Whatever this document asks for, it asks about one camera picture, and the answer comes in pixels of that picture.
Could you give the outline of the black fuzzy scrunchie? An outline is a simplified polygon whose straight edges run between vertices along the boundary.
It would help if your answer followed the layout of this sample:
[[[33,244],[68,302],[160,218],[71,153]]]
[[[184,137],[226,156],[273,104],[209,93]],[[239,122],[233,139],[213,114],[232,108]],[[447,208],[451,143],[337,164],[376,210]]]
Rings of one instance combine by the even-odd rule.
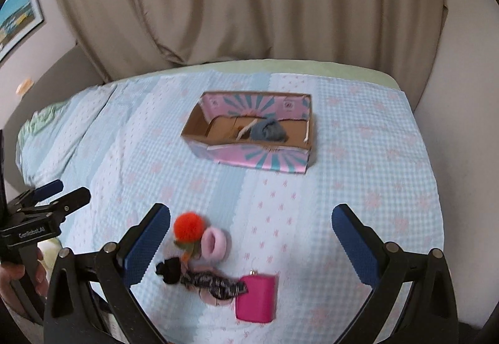
[[[167,285],[176,285],[183,275],[183,263],[179,257],[164,259],[156,265],[156,274]]]

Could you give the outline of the dusty pink fabric scrunchie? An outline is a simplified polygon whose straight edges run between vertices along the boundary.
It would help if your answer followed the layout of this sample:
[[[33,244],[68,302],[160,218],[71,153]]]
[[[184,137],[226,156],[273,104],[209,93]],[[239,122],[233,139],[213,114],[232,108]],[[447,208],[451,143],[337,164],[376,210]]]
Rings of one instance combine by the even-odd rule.
[[[183,278],[186,288],[197,293],[201,301],[210,306],[228,306],[233,302],[237,280],[208,265],[185,267]]]

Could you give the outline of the grey fuzzy sock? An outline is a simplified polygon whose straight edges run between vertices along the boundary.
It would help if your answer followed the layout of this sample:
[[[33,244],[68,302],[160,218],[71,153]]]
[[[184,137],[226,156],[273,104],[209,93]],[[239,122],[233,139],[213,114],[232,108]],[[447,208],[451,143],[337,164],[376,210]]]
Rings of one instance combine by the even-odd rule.
[[[267,118],[264,121],[262,142],[285,142],[288,135],[283,126],[274,118]]]

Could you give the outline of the black patterned scrunchie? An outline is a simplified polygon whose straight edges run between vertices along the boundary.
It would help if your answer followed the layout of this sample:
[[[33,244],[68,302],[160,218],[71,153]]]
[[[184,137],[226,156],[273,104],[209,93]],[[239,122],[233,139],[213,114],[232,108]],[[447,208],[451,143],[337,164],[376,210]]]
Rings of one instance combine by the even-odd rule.
[[[208,292],[218,301],[234,299],[248,292],[248,288],[242,280],[219,276],[209,270],[200,272],[188,270],[182,275],[180,283],[186,288],[198,292]]]

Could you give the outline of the light blue checkered bedspread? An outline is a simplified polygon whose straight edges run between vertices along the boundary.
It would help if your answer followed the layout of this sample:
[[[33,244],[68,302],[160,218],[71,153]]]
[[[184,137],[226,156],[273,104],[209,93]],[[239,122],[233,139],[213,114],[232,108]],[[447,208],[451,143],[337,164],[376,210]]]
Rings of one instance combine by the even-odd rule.
[[[306,93],[315,119],[314,160],[305,174],[196,157],[181,130],[207,90]],[[436,179],[405,94],[366,82],[290,73],[155,74],[84,90],[37,112],[21,128],[17,166],[26,184],[59,179],[86,187],[90,203],[63,223],[77,253],[122,237],[155,203],[172,216],[195,211],[228,232],[220,270],[279,278],[277,317],[235,318],[147,270],[133,294],[157,329],[180,343],[332,343],[369,289],[332,231],[332,209],[348,204],[385,241],[412,252],[442,247]]]

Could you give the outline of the grey brown headboard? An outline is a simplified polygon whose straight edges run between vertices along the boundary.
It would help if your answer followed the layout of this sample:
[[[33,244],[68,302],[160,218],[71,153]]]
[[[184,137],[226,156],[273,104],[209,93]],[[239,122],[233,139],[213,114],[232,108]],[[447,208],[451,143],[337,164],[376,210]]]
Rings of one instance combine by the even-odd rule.
[[[103,84],[104,81],[95,66],[76,46],[58,59],[27,92],[2,126],[7,197],[12,198],[26,189],[15,164],[15,147],[22,125],[32,117],[35,111],[53,103],[65,101],[88,87]]]

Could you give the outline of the orange fluffy pompom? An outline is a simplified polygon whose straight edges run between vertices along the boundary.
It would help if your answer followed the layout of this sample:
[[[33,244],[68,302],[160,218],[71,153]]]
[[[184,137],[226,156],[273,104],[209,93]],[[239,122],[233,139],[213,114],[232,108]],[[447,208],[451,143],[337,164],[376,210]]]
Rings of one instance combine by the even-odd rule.
[[[181,260],[199,257],[205,229],[205,220],[195,212],[183,213],[176,219],[173,224],[174,244],[183,252]]]

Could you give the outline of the pink fuzzy scrunchie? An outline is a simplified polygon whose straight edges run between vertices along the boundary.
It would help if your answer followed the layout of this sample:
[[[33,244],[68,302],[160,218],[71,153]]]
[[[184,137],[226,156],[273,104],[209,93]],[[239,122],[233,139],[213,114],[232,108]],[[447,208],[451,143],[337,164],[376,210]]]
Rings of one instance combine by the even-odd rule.
[[[201,256],[209,262],[220,262],[225,258],[228,242],[223,230],[207,227],[201,238]]]

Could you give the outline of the magenta zip pouch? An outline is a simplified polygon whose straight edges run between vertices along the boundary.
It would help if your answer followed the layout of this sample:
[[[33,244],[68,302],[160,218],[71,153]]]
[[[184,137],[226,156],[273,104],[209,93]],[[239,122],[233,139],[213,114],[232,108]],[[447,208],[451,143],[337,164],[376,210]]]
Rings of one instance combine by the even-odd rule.
[[[248,323],[271,323],[277,312],[278,276],[252,270],[241,281],[247,292],[235,299],[236,319]]]

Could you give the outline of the beige curtain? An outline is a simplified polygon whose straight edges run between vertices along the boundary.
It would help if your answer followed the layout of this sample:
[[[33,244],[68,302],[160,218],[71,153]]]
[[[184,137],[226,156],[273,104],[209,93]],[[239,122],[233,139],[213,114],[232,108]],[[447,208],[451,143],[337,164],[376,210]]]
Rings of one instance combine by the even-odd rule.
[[[337,61],[425,80],[444,0],[57,0],[110,79],[209,61]]]

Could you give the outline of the pink teal cardboard box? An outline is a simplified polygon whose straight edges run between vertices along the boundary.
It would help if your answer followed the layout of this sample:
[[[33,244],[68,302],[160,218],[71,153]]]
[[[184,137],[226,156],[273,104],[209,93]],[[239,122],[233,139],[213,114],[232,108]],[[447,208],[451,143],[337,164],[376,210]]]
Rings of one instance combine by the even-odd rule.
[[[314,141],[312,96],[207,91],[181,133],[193,154],[219,164],[304,174]]]

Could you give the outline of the green bed sheet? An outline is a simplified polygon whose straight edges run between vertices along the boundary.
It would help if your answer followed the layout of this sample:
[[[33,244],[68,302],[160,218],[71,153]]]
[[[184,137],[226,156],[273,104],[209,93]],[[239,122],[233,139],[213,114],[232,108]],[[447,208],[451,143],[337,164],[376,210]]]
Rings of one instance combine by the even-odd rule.
[[[251,80],[262,83],[263,89],[267,90],[268,77],[274,73],[347,79],[399,89],[395,79],[386,73],[333,62],[226,61],[147,73],[107,85],[87,86],[63,101],[43,102],[41,107],[36,107],[33,101],[23,103],[5,125],[4,136],[19,153],[25,145],[33,145],[37,140],[53,143],[57,136],[63,134],[75,141],[85,134],[108,102],[116,101],[120,108],[134,111],[156,85],[173,85],[178,90],[184,82],[183,76],[193,74],[201,84],[218,79],[222,82],[222,87],[228,90],[233,79],[241,76],[248,83]]]

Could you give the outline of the wall switch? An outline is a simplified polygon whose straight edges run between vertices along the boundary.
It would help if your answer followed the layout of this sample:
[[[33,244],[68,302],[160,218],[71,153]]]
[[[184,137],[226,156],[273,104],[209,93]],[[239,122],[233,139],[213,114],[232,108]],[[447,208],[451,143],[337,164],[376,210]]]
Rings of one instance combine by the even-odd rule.
[[[24,96],[30,90],[33,84],[34,82],[30,78],[23,80],[16,89],[16,95],[19,97]]]

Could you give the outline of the framed picture on wall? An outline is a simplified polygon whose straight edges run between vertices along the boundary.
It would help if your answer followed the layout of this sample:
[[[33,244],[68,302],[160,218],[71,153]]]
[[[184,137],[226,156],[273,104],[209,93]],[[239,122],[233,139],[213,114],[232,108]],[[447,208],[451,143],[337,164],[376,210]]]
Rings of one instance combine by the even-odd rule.
[[[39,0],[6,0],[1,8],[1,56],[3,61],[45,18]]]

